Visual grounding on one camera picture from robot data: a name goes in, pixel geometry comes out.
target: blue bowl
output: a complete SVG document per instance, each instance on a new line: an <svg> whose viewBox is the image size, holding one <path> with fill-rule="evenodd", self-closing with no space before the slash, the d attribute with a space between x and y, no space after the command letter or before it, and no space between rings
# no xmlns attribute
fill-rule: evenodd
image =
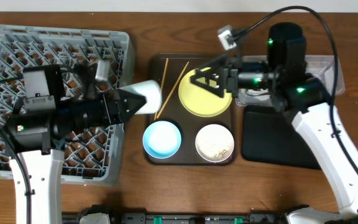
<svg viewBox="0 0 358 224"><path fill-rule="evenodd" d="M179 129L168 121L157 121L147 127L143 134L143 147L146 152L157 159L173 156L180 147Z"/></svg>

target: wooden chopstick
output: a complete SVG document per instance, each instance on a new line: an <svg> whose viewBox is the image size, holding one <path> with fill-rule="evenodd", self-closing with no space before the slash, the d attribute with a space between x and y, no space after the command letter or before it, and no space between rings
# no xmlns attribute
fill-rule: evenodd
<svg viewBox="0 0 358 224"><path fill-rule="evenodd" d="M183 73L185 72L186 67L187 67L188 64L189 64L189 62L186 63L185 67L184 67L183 70L181 71L181 74L179 75L177 82L175 82L175 84L174 84L174 86L173 86L171 92L169 93L169 95L168 95L167 99L165 100L164 104L162 105L160 112L158 112L157 119L160 117L162 111L164 110L165 105L167 105L167 103L168 103L169 98L171 97L172 93L175 91L175 88L177 87L179 81L181 80L181 76L182 76Z"/></svg>
<svg viewBox="0 0 358 224"><path fill-rule="evenodd" d="M169 58L167 58L167 60L165 61L165 68L164 68L164 73L162 74L162 80L161 80L161 93L162 93L162 88L164 87L164 80L165 80L165 74L167 72L167 67L168 67L168 61ZM154 113L154 121L157 117L157 112Z"/></svg>

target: wooden table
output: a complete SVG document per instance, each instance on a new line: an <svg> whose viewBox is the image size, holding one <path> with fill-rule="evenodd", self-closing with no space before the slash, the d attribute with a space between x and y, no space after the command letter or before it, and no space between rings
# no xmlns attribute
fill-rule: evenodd
<svg viewBox="0 0 358 224"><path fill-rule="evenodd" d="M147 79L148 62L159 52L222 52L217 30L231 24L246 27L266 13L1 13L0 24L121 30L129 33L137 60L135 81ZM337 107L358 148L358 14L323 14L336 39L346 82ZM253 31L245 54L265 55L269 27L293 21L303 27L308 54L332 55L324 30L310 14L281 14ZM237 123L241 124L241 108ZM245 213L283 210L309 204L336 212L332 190L321 171L243 160L226 167L164 167L150 165L142 154L143 116L126 125L120 181L114 187L62 186L62 210L79 212L93 204L110 205L117 212ZM237 140L241 126L237 126ZM14 223L15 195L12 181L0 180L0 223Z"/></svg>

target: gray dish rack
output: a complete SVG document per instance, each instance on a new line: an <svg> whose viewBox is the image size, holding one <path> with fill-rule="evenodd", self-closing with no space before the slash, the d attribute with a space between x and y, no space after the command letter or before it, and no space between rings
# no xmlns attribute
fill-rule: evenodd
<svg viewBox="0 0 358 224"><path fill-rule="evenodd" d="M87 60L106 59L113 74L99 91L132 83L135 50L125 32L0 25L0 79L14 77L25 67L61 64L72 67ZM81 83L72 73L63 74L67 97L80 94ZM0 125L5 123L19 96L21 81L0 84ZM72 132L75 142L65 144L62 183L114 185L119 178L124 125ZM0 138L0 179L13 179L9 155Z"/></svg>

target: transparent lid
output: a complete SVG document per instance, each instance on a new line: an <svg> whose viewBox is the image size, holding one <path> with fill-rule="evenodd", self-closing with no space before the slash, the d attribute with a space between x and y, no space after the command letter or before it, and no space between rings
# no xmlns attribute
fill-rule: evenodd
<svg viewBox="0 0 358 224"><path fill-rule="evenodd" d="M244 56L245 62L259 62L261 60L267 61L266 55L258 56ZM332 55L306 55L305 57L308 66L306 72L311 73L316 78L321 80L321 83L327 88L328 93L332 92L334 83L334 56ZM259 106L271 106L270 97L268 95L260 95L266 93L267 90L252 91L252 90L239 90L239 97L236 99L236 103L239 106L245 105L259 105ZM339 62L338 71L338 83L336 88L336 94L342 94L345 92L345 83L343 79L341 63Z"/></svg>

